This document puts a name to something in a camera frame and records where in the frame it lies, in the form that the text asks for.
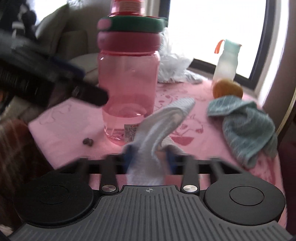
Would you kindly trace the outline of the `clear plastic bag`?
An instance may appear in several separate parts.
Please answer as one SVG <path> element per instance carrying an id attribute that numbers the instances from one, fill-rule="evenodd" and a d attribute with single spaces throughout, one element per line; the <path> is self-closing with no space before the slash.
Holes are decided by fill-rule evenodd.
<path id="1" fill-rule="evenodd" d="M 169 28 L 165 28 L 160 37 L 159 83 L 200 84 L 207 79 L 188 69 L 194 59 L 193 54 L 187 47 L 181 48 L 178 45 L 179 38 L 176 34 L 173 34 Z"/>

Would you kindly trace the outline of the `teal striped cloth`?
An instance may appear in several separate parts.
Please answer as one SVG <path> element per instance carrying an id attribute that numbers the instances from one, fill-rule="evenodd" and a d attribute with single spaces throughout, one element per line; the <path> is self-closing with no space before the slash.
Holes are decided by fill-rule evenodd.
<path id="1" fill-rule="evenodd" d="M 273 120 L 253 101 L 233 95 L 210 101 L 207 116 L 222 119 L 222 131 L 233 156 L 244 168 L 254 168 L 259 152 L 275 158 L 278 138 Z"/>

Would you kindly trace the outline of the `pink cartoon blanket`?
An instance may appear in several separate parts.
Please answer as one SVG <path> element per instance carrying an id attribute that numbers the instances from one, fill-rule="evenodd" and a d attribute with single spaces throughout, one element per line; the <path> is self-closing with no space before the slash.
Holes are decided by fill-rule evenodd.
<path id="1" fill-rule="evenodd" d="M 131 147 L 136 158 L 125 175 L 117 175 L 123 185 L 176 185 L 181 177 L 172 175 L 166 161 L 166 147 L 198 160 L 218 157 L 243 168 L 283 189 L 278 157 L 260 151 L 252 164 L 234 157 L 222 130 L 222 118 L 207 114 L 212 101 L 210 81 L 201 84 L 158 84 L 154 113 L 136 122 Z M 46 160 L 58 169 L 79 157 L 99 160 L 122 152 L 106 136 L 102 109 L 71 98 L 45 111 L 29 123 L 29 130 Z"/>

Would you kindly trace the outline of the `black window frame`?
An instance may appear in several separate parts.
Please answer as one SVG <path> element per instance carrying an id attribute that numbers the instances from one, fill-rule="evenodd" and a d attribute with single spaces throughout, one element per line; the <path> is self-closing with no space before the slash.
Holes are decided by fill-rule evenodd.
<path id="1" fill-rule="evenodd" d="M 190 67 L 254 90 L 267 61 L 275 1 L 161 1 L 159 16 Z"/>

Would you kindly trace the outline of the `beige cushion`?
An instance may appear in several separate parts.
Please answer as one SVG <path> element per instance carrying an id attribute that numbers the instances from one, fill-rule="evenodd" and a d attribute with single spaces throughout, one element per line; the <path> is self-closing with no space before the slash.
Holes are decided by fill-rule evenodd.
<path id="1" fill-rule="evenodd" d="M 91 50 L 87 30 L 67 30 L 70 5 L 64 4 L 37 25 L 36 38 L 45 51 L 84 70 L 84 81 L 98 85 L 98 50 Z"/>

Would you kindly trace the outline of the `yellow red apple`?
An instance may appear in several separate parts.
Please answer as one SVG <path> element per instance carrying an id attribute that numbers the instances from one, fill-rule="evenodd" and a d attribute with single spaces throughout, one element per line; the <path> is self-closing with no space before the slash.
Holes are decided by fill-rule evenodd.
<path id="1" fill-rule="evenodd" d="M 214 98 L 220 98 L 228 95 L 242 98 L 243 88 L 241 87 L 241 85 L 232 80 L 221 79 L 214 83 L 212 93 Z"/>

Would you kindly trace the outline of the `small dark crumbs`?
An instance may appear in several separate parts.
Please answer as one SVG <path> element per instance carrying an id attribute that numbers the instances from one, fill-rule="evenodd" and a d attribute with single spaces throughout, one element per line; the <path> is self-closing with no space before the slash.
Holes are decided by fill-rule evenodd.
<path id="1" fill-rule="evenodd" d="M 93 144 L 94 144 L 94 141 L 93 141 L 93 139 L 91 139 L 91 138 L 85 138 L 85 139 L 83 140 L 82 143 L 83 143 L 84 145 L 87 145 L 87 146 L 92 147 Z"/>

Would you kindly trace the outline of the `white paper towel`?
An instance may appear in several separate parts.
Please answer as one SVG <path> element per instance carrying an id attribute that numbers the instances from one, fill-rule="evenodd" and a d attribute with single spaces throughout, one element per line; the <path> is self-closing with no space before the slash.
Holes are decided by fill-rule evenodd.
<path id="1" fill-rule="evenodd" d="M 140 123 L 134 140 L 125 145 L 137 147 L 136 158 L 127 171 L 127 185 L 158 186 L 165 183 L 163 152 L 172 148 L 177 154 L 184 154 L 169 135 L 182 124 L 194 106 L 193 98 L 181 98 Z"/>

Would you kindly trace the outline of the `frosted mint bottle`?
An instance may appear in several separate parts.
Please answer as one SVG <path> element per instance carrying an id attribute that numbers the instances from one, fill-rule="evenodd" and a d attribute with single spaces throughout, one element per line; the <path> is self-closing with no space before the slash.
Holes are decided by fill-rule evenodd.
<path id="1" fill-rule="evenodd" d="M 238 54 L 242 45 L 229 40 L 220 40 L 215 48 L 215 54 L 219 54 L 222 43 L 224 43 L 223 52 L 214 71 L 213 85 L 221 79 L 234 81 L 238 66 Z"/>

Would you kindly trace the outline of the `pink water bottle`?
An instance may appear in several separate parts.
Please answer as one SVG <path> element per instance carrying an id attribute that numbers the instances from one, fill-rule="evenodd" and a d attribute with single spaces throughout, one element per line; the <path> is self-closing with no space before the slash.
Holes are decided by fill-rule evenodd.
<path id="1" fill-rule="evenodd" d="M 98 21 L 98 86 L 109 96 L 104 132 L 117 145 L 132 142 L 154 111 L 165 26 L 165 20 L 145 15 L 144 1 L 112 1 L 110 15 Z"/>

